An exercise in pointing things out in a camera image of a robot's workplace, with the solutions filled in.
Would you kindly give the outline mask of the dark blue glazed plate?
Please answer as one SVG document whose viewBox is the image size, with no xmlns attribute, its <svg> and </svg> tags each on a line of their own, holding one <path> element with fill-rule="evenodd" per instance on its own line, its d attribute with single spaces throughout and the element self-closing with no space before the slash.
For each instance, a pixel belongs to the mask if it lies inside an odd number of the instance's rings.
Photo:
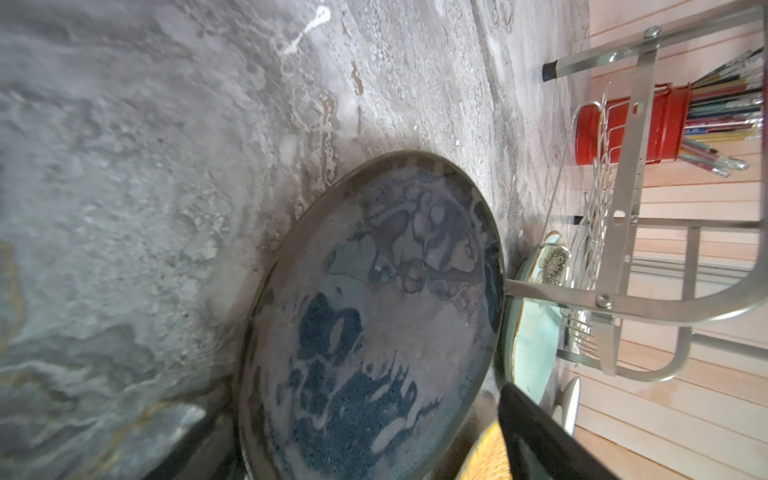
<svg viewBox="0 0 768 480">
<path fill-rule="evenodd" d="M 421 479 L 495 354 L 504 258 L 471 178 L 426 152 L 371 160 L 290 230 L 239 371 L 252 479 Z"/>
</svg>

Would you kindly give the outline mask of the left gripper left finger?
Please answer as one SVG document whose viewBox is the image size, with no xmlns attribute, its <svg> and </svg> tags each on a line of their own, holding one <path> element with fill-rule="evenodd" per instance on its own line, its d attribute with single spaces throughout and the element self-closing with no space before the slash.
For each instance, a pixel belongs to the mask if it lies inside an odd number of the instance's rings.
<svg viewBox="0 0 768 480">
<path fill-rule="evenodd" d="M 235 414 L 227 405 L 196 424 L 145 479 L 239 479 Z"/>
</svg>

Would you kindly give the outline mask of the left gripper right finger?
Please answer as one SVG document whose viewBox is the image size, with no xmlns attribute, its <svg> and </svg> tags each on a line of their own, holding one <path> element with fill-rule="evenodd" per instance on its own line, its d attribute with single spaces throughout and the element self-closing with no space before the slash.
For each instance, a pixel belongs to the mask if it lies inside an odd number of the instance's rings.
<svg viewBox="0 0 768 480">
<path fill-rule="evenodd" d="M 512 383 L 500 391 L 498 422 L 514 479 L 534 477 L 526 450 L 551 479 L 616 477 Z"/>
</svg>

